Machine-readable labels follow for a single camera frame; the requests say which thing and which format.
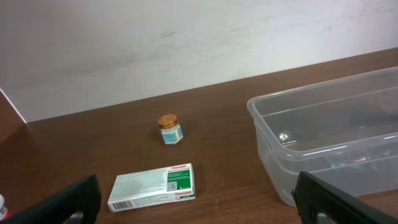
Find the small jar gold lid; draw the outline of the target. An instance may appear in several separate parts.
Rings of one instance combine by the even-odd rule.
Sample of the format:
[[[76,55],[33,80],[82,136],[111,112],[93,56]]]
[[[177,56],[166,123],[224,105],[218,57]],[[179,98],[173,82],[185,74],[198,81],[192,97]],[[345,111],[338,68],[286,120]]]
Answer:
[[[166,145],[178,144],[183,139],[182,129],[176,114],[165,114],[158,119],[162,139]]]

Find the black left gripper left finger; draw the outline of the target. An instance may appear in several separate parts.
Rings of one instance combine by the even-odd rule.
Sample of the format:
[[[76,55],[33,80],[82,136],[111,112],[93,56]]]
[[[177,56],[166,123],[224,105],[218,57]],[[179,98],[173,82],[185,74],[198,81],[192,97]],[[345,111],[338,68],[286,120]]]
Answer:
[[[86,176],[49,198],[1,220],[9,224],[94,224],[101,208],[97,175]]]

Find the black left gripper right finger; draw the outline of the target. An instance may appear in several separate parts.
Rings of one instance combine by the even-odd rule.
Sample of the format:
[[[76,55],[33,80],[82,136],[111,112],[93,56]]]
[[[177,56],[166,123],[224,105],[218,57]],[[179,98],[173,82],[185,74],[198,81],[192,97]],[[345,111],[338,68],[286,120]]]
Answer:
[[[301,171],[292,196],[304,224],[397,224],[397,219]]]

